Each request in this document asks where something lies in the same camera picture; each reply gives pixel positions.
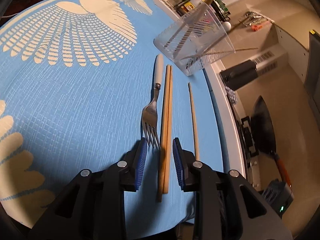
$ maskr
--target tablecloth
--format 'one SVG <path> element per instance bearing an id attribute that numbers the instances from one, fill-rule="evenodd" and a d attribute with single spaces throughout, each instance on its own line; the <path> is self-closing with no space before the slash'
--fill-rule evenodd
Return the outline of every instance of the tablecloth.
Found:
<path id="1" fill-rule="evenodd" d="M 153 39 L 171 23 L 153 0 L 45 0 L 0 29 L 0 201 L 10 216 L 32 227 L 81 169 L 107 168 L 141 138 L 159 53 Z M 186 77 L 173 68 L 172 139 L 194 151 L 188 82 L 201 160 L 223 171 L 202 71 Z M 194 195 L 180 190 L 172 159 L 169 193 L 156 203 L 158 159 L 150 147 L 140 190 L 125 193 L 130 239 L 194 212 Z"/>

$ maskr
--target fork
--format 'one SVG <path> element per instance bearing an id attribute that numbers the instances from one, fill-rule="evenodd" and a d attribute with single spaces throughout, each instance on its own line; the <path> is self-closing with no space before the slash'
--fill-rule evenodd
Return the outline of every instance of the fork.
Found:
<path id="1" fill-rule="evenodd" d="M 155 65 L 155 78 L 154 78 L 154 87 L 153 87 L 153 99 L 152 101 L 142 110 L 141 115 L 141 125 L 144 131 L 148 145 L 150 143 L 152 147 L 160 149 L 159 138 L 157 134 L 157 122 L 158 122 L 158 113 L 157 113 L 157 100 L 159 97 L 159 91 L 161 88 L 162 75 L 163 75 L 163 55 L 159 54 L 156 58 Z"/>

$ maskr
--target air vent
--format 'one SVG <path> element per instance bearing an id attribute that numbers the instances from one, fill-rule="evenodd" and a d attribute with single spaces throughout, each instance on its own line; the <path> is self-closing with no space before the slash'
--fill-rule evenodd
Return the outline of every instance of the air vent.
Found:
<path id="1" fill-rule="evenodd" d="M 278 66 L 278 63 L 276 61 L 269 64 L 269 65 L 266 65 L 265 67 L 258 69 L 258 75 L 261 76 L 261 75 L 269 72 L 270 70 L 273 70 L 277 66 Z"/>
<path id="2" fill-rule="evenodd" d="M 261 63 L 263 61 L 266 61 L 268 58 L 273 57 L 274 54 L 271 51 L 266 52 L 265 54 L 253 59 L 252 61 L 254 61 L 256 64 Z"/>

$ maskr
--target metal screw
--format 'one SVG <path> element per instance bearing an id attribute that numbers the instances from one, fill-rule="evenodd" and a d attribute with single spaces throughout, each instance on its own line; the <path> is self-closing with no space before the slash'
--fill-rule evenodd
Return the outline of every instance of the metal screw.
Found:
<path id="1" fill-rule="evenodd" d="M 196 168 L 201 168 L 202 167 L 202 163 L 201 162 L 194 162 L 192 165 L 194 167 L 196 167 Z"/>
<path id="2" fill-rule="evenodd" d="M 89 170 L 83 170 L 83 171 L 80 172 L 80 175 L 81 175 L 82 177 L 87 177 L 87 176 L 89 176 L 89 174 L 90 174 L 90 171 L 89 171 Z"/>
<path id="3" fill-rule="evenodd" d="M 231 171 L 229 171 L 229 174 L 230 174 L 232 177 L 235 177 L 235 178 L 240 175 L 239 172 L 236 171 L 236 170 L 231 170 Z"/>
<path id="4" fill-rule="evenodd" d="M 120 168 L 124 168 L 125 166 L 127 166 L 127 162 L 126 161 L 119 161 L 117 165 Z"/>

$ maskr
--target kitchen utensils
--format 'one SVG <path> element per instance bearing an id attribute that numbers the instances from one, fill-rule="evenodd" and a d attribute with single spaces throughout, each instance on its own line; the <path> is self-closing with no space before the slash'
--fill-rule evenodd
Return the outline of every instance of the kitchen utensils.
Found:
<path id="1" fill-rule="evenodd" d="M 272 19 L 269 17 L 262 15 L 258 12 L 255 11 L 248 11 L 244 14 L 244 20 L 243 20 L 243 25 L 246 27 L 252 27 L 254 25 L 261 25 L 265 22 L 271 22 L 274 23 Z"/>
<path id="2" fill-rule="evenodd" d="M 203 13 L 195 22 L 194 19 L 199 15 L 199 11 Z M 221 22 L 206 3 L 200 4 L 171 24 L 154 39 L 154 44 L 187 76 L 204 68 L 206 64 L 234 52 Z M 203 53 L 216 51 L 231 52 L 202 56 Z"/>
<path id="3" fill-rule="evenodd" d="M 219 54 L 219 53 L 226 53 L 226 52 L 238 52 L 238 51 L 245 51 L 245 50 L 253 50 L 253 49 L 259 49 L 258 47 L 255 48 L 245 48 L 245 49 L 235 49 L 233 50 L 229 50 L 229 51 L 216 51 L 216 52 L 212 52 L 212 53 L 204 53 L 202 54 L 202 56 L 206 56 L 206 55 L 213 55 L 213 54 Z"/>
<path id="4" fill-rule="evenodd" d="M 199 138 L 198 138 L 195 103 L 193 101 L 191 83 L 188 83 L 188 87 L 189 87 L 189 94 L 190 94 L 190 105 L 191 105 L 192 126 L 193 126 L 193 140 L 194 140 L 194 144 L 195 144 L 195 157 L 196 157 L 196 160 L 199 161 L 200 160 Z"/>
<path id="5" fill-rule="evenodd" d="M 164 185 L 163 194 L 169 192 L 169 175 L 170 175 L 170 157 L 171 157 L 171 131 L 172 131 L 172 66 L 170 66 L 170 86 L 169 86 L 169 104 L 168 104 L 168 129 L 167 129 L 167 145 L 165 148 L 165 170 L 164 170 Z"/>
<path id="6" fill-rule="evenodd" d="M 148 145 L 156 149 L 160 148 L 159 138 L 157 134 L 157 100 L 161 88 L 163 75 L 163 55 L 159 54 L 156 58 L 153 100 L 142 110 L 141 125 L 144 131 Z"/>
<path id="7" fill-rule="evenodd" d="M 161 127 L 161 151 L 158 171 L 157 201 L 161 202 L 162 194 L 168 193 L 172 129 L 172 66 L 167 65 L 164 85 L 164 102 Z"/>
<path id="8" fill-rule="evenodd" d="M 276 153 L 276 136 L 269 110 L 262 96 L 259 96 L 254 104 L 250 122 L 255 146 L 259 151 L 269 155 L 275 160 L 282 181 L 285 181 L 289 187 L 291 187 L 289 174 L 284 167 L 284 163 Z"/>

